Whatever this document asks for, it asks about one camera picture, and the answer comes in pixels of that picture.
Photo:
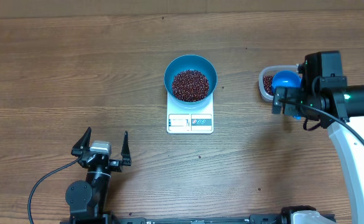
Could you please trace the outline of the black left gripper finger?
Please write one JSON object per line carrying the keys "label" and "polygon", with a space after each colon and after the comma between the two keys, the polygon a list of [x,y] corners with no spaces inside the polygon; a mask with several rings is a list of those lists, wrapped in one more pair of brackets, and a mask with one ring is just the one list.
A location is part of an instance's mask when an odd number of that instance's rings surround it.
{"label": "black left gripper finger", "polygon": [[85,151],[90,148],[91,128],[88,127],[83,136],[74,144],[71,150],[71,155],[80,157]]}
{"label": "black left gripper finger", "polygon": [[128,132],[127,131],[124,132],[121,156],[122,156],[122,165],[131,166],[132,160],[131,160],[131,154],[130,154],[130,150],[129,150],[129,141],[128,141]]}

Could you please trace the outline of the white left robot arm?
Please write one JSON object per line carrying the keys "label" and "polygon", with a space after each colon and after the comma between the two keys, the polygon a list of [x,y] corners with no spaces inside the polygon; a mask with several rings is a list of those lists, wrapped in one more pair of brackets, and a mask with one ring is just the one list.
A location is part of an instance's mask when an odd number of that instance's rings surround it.
{"label": "white left robot arm", "polygon": [[87,170],[86,179],[78,180],[68,186],[65,200],[69,205],[69,223],[107,223],[119,221],[111,211],[105,211],[105,203],[110,185],[111,174],[122,172],[124,166],[132,164],[125,132],[121,150],[122,159],[111,158],[111,143],[94,141],[90,143],[91,128],[74,144],[71,155],[77,163]]}

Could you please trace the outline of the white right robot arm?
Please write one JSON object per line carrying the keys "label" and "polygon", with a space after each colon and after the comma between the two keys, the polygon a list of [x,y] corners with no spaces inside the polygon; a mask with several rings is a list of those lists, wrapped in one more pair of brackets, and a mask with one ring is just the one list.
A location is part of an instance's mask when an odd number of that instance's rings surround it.
{"label": "white right robot arm", "polygon": [[364,223],[364,85],[348,85],[338,50],[305,56],[299,87],[278,86],[274,114],[317,121],[340,159],[352,223]]}

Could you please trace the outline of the blue plastic measuring scoop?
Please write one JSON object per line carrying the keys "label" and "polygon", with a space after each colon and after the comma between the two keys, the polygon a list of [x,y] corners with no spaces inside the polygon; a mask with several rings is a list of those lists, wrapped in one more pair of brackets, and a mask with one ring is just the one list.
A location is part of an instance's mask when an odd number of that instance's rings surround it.
{"label": "blue plastic measuring scoop", "polygon": [[[277,96],[276,94],[276,88],[277,87],[289,87],[289,88],[298,88],[301,87],[301,78],[300,76],[295,73],[292,72],[290,70],[283,70],[278,72],[277,74],[275,74],[275,76],[273,77],[272,80],[272,84],[271,84],[271,91],[273,93],[274,99]],[[286,98],[287,101],[296,101],[296,94],[295,95],[291,95],[291,96],[287,96]],[[276,104],[274,104],[274,99],[272,102],[272,106],[273,108],[276,108]],[[294,116],[292,116],[293,118],[297,119],[297,120],[301,120],[302,116],[295,114]]]}

